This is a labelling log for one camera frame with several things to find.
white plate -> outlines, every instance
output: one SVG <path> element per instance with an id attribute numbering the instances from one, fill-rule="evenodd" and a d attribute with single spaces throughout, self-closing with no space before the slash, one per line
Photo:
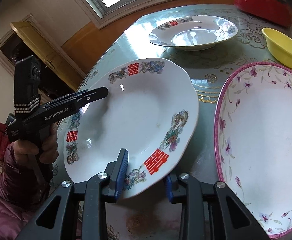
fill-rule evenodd
<path id="1" fill-rule="evenodd" d="M 109 91 L 106 98 L 70 118 L 64 162 L 71 179 L 82 182 L 104 171 L 126 148 L 122 195 L 128 198 L 177 165 L 197 124 L 198 96 L 186 71 L 162 58 L 121 65 L 90 89 L 103 86 Z"/>
<path id="2" fill-rule="evenodd" d="M 237 32 L 235 24 L 224 18 L 188 16 L 156 27 L 149 34 L 149 41 L 164 47 L 203 50 L 234 37 Z"/>
<path id="3" fill-rule="evenodd" d="M 235 71 L 217 103 L 220 180 L 270 238 L 292 230 L 292 70 L 256 62 Z"/>

yellow bowl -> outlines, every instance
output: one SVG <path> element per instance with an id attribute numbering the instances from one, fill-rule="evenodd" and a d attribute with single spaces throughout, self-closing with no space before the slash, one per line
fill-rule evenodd
<path id="1" fill-rule="evenodd" d="M 262 30 L 270 53 L 281 63 L 292 68 L 292 39 L 270 28 Z"/>

floral tablecloth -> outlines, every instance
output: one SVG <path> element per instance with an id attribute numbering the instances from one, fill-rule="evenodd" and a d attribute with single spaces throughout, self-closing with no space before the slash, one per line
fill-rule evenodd
<path id="1" fill-rule="evenodd" d="M 148 34 L 153 28 L 169 20 L 193 15 L 223 17 L 236 24 L 238 33 L 233 39 L 203 51 L 181 51 L 149 43 Z M 143 16 L 102 56 L 84 79 L 79 91 L 90 88 L 113 68 L 135 59 L 162 57 L 184 68 L 197 90 L 200 110 L 198 126 L 178 165 L 198 180 L 213 184 L 218 180 L 214 157 L 214 113 L 223 84 L 240 66 L 257 61 L 277 62 L 267 49 L 262 34 L 264 27 L 277 29 L 292 38 L 292 28 L 273 25 L 238 11 L 232 5 L 191 5 Z M 63 158 L 63 139 L 68 120 L 62 120 L 58 128 L 60 156 L 54 163 L 52 188 L 70 179 Z M 136 197 L 107 204 L 106 213 L 111 240 L 178 239 L 181 205 L 169 203 L 161 181 Z"/>

hand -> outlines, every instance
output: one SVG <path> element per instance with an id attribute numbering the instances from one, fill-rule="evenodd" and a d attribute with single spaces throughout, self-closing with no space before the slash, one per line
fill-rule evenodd
<path id="1" fill-rule="evenodd" d="M 53 123 L 50 126 L 50 136 L 43 142 L 42 149 L 44 152 L 41 154 L 39 161 L 45 164 L 55 162 L 58 157 L 57 147 L 57 125 Z M 31 168 L 28 155 L 36 155 L 38 152 L 38 147 L 30 141 L 17 140 L 14 142 L 15 159 L 22 166 Z"/>

wooden door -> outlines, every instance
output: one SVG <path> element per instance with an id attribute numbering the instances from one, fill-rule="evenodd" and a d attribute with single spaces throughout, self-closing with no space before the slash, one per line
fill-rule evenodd
<path id="1" fill-rule="evenodd" d="M 83 78 L 75 69 L 36 31 L 30 22 L 10 24 L 17 35 L 61 80 L 74 91 Z"/>

